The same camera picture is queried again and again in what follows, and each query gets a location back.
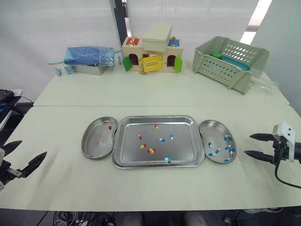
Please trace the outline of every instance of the window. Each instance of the window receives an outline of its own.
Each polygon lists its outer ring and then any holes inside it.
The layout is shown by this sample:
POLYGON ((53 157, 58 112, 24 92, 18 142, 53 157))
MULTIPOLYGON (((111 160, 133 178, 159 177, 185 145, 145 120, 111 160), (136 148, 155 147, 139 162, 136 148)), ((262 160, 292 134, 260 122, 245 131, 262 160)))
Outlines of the window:
POLYGON ((169 55, 167 58, 167 66, 168 67, 173 67, 174 66, 174 59, 175 55, 169 55))
POLYGON ((136 54, 131 53, 130 55, 128 55, 128 57, 130 58, 132 65, 139 65, 138 57, 136 54))

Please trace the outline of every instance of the green lid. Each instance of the green lid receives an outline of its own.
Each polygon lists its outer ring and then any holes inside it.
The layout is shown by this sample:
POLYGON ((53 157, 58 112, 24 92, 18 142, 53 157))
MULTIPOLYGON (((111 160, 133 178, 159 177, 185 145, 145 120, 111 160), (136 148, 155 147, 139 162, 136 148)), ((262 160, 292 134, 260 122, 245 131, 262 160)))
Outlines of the green lid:
POLYGON ((218 52, 213 52, 212 54, 210 54, 211 56, 221 59, 222 58, 222 54, 218 53, 218 52))
POLYGON ((131 60, 128 56, 123 58, 122 64, 123 64, 124 69, 126 70, 126 72, 129 71, 132 68, 132 63, 131 63, 131 60))
POLYGON ((180 57, 176 57, 174 60, 174 69, 177 72, 181 72, 182 70, 182 59, 180 57))

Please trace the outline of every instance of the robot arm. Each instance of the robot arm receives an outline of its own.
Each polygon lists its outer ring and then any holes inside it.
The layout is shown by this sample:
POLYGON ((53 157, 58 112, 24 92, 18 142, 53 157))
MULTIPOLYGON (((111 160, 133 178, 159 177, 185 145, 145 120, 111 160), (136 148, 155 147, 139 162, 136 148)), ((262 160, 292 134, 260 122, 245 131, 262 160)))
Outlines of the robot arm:
POLYGON ((47 154, 47 152, 39 154, 32 159, 23 170, 12 169, 10 162, 3 160, 3 157, 5 153, 10 153, 15 150, 21 142, 22 141, 14 141, 0 148, 0 191, 4 188, 4 185, 15 178, 28 177, 40 166, 47 154))
POLYGON ((278 167, 281 160, 288 159, 289 162, 299 160, 301 164, 301 143, 295 142, 296 133, 286 122, 274 126, 273 134, 256 133, 250 136, 251 138, 261 141, 273 141, 274 156, 267 155, 258 151, 245 151, 245 153, 255 159, 267 161, 275 165, 275 177, 281 183, 300 188, 301 186, 289 184, 281 180, 278 175, 278 167))

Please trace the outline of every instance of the shoe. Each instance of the shoe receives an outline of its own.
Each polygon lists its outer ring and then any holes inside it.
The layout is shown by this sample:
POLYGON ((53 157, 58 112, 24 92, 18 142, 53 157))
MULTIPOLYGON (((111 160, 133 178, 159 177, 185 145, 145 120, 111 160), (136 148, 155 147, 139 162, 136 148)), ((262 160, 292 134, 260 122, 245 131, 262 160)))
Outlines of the shoe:
POLYGON ((263 209, 247 209, 243 210, 245 213, 260 213, 260 212, 267 212, 267 213, 279 213, 283 210, 283 207, 278 208, 263 208, 263 209))

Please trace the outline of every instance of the white box lid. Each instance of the white box lid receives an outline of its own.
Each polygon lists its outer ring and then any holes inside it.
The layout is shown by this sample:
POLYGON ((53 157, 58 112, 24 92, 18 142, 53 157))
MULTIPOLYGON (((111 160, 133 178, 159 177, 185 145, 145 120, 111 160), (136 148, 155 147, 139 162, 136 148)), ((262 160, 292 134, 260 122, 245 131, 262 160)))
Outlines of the white box lid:
POLYGON ((166 42, 170 39, 170 24, 154 24, 143 35, 143 41, 166 42))

